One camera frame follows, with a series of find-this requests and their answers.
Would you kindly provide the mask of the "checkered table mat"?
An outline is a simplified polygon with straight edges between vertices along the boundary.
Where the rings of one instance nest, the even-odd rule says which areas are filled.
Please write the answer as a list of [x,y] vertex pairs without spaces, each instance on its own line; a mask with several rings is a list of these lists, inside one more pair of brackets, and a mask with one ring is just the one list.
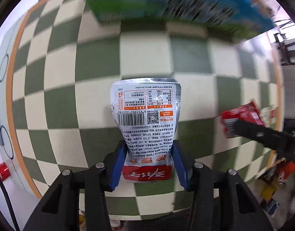
[[233,44],[193,24],[100,23],[86,0],[47,0],[0,45],[1,151],[12,179],[43,196],[63,170],[82,171],[125,139],[131,154],[106,194],[115,219],[190,206],[169,155],[173,140],[245,182],[264,173],[271,151],[227,138],[220,117],[251,101],[277,128],[283,116],[266,34]]

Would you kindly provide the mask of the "red cola can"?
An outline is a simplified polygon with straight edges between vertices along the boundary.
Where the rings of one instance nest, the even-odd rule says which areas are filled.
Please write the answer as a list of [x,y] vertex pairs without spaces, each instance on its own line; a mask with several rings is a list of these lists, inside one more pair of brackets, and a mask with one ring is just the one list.
[[7,178],[11,176],[10,170],[5,164],[5,162],[0,164],[0,178],[2,181],[5,181]]

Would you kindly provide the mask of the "silver white snack pouch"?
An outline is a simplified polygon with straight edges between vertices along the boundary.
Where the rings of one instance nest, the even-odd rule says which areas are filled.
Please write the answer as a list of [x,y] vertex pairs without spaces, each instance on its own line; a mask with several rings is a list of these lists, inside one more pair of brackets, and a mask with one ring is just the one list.
[[111,112],[127,145],[122,169],[134,182],[168,180],[178,126],[181,85],[173,78],[135,78],[110,89]]

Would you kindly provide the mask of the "cardboard box with cow print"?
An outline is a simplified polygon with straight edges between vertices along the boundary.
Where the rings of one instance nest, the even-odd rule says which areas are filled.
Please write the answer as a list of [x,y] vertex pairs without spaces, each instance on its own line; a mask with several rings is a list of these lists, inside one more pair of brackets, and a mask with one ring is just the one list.
[[274,28],[252,0],[86,0],[98,21],[198,24],[216,32],[251,39]]

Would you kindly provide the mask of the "red snack packet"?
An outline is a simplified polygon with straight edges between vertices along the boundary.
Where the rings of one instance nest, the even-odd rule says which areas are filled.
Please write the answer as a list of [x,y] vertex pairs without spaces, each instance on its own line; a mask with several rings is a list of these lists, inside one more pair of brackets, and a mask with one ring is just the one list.
[[247,104],[241,105],[231,110],[223,111],[221,113],[221,123],[224,125],[224,134],[227,138],[234,138],[238,136],[234,132],[233,126],[237,120],[246,121],[265,127],[265,124],[259,116],[257,103],[255,103],[254,100],[251,100]]

